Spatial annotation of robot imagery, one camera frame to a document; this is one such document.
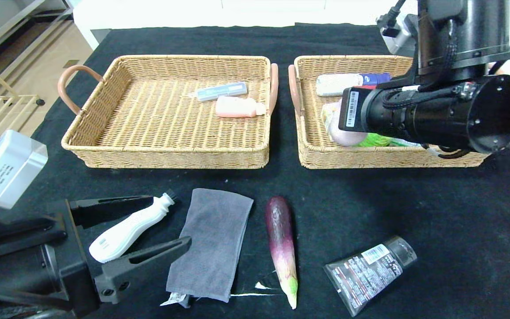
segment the woven tray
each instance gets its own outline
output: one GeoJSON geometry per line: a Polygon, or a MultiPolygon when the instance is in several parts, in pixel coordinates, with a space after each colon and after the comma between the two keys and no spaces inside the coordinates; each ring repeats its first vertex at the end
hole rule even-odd
{"type": "Polygon", "coordinates": [[[142,55],[116,58],[103,78],[86,66],[67,69],[59,95],[76,114],[62,147],[89,167],[258,169],[269,162],[278,68],[266,57],[142,55]],[[99,81],[82,109],[65,83],[77,70],[99,81]],[[267,105],[259,117],[221,118],[197,89],[245,81],[267,105]]]}
{"type": "Polygon", "coordinates": [[[411,59],[396,56],[300,56],[289,66],[289,85],[296,114],[298,154],[309,169],[379,167],[472,167],[487,154],[469,153],[458,159],[442,159],[421,147],[342,147],[330,141],[322,122],[325,103],[340,97],[319,97],[316,78],[332,73],[384,73],[392,77],[407,72],[411,59]]]}

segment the black tablecloth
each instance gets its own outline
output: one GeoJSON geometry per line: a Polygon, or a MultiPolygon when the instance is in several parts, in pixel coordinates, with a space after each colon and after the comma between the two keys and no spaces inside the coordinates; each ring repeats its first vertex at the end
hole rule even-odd
{"type": "MultiPolygon", "coordinates": [[[[273,195],[294,214],[298,308],[284,295],[198,300],[191,309],[165,301],[167,269],[143,274],[150,284],[93,318],[344,318],[348,311],[322,270],[325,263],[399,234],[417,263],[381,292],[360,318],[510,318],[510,151],[470,169],[308,170],[300,166],[287,67],[306,54],[388,54],[375,27],[303,25],[285,28],[148,28],[112,31],[86,65],[104,73],[122,54],[241,54],[279,64],[279,99],[271,125],[269,164],[260,170],[89,169],[60,139],[73,114],[57,101],[34,138],[48,145],[46,167],[8,218],[44,212],[68,198],[161,195],[172,188],[182,202],[145,232],[131,250],[178,237],[193,188],[237,192],[255,200],[237,266],[234,291],[273,270],[263,218],[273,195]]],[[[67,91],[83,105],[95,87],[78,74],[67,91]]],[[[112,223],[81,232],[91,240],[112,223]]],[[[94,274],[98,264],[89,257],[94,274]]]]}

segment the screw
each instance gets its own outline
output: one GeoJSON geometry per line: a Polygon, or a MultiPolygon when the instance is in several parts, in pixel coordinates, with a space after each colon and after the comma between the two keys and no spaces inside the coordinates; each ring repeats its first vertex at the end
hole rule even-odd
{"type": "Polygon", "coordinates": [[[119,291],[123,291],[123,290],[127,289],[128,287],[129,287],[129,281],[126,281],[119,286],[119,291]]]}

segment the brush bristles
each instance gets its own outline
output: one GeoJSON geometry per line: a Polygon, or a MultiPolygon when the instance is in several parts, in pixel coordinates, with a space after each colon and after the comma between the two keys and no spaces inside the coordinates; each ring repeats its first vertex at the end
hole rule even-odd
{"type": "Polygon", "coordinates": [[[164,193],[167,194],[168,197],[170,197],[170,199],[172,199],[173,202],[176,202],[178,200],[178,196],[176,196],[176,193],[172,189],[169,188],[164,193]]]}

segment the black cap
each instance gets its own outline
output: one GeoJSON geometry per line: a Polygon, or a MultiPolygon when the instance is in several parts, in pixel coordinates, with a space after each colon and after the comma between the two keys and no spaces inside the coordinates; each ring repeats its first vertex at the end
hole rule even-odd
{"type": "Polygon", "coordinates": [[[397,257],[397,261],[401,264],[403,270],[417,260],[417,253],[414,252],[409,243],[399,236],[394,236],[383,244],[397,257]]]}

